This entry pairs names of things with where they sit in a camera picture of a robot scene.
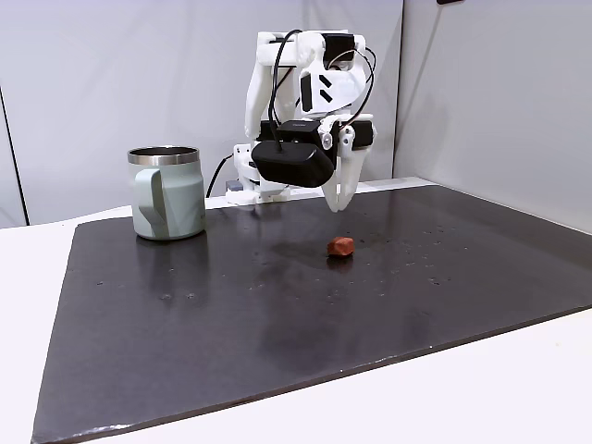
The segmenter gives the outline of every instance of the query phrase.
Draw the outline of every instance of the small red block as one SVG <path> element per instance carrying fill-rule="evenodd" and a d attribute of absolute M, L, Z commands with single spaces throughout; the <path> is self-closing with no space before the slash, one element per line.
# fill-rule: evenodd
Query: small red block
<path fill-rule="evenodd" d="M 329 256 L 345 257 L 355 251 L 352 238 L 337 237 L 327 245 L 327 254 Z"/>

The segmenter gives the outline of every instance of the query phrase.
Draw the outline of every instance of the dark table surface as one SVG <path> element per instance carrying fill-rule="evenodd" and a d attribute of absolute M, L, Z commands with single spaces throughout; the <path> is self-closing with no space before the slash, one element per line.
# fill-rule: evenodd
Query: dark table surface
<path fill-rule="evenodd" d="M 592 304 L 592 238 L 439 186 L 207 212 L 158 243 L 77 228 L 33 442 L 156 426 Z M 334 236 L 356 253 L 326 257 Z"/>

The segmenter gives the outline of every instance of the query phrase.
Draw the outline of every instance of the mug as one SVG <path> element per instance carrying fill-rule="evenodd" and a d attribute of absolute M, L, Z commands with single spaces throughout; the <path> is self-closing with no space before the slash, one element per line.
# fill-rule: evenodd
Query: mug
<path fill-rule="evenodd" d="M 205 229 L 204 178 L 197 148 L 153 146 L 128 152 L 133 227 L 156 241 Z"/>

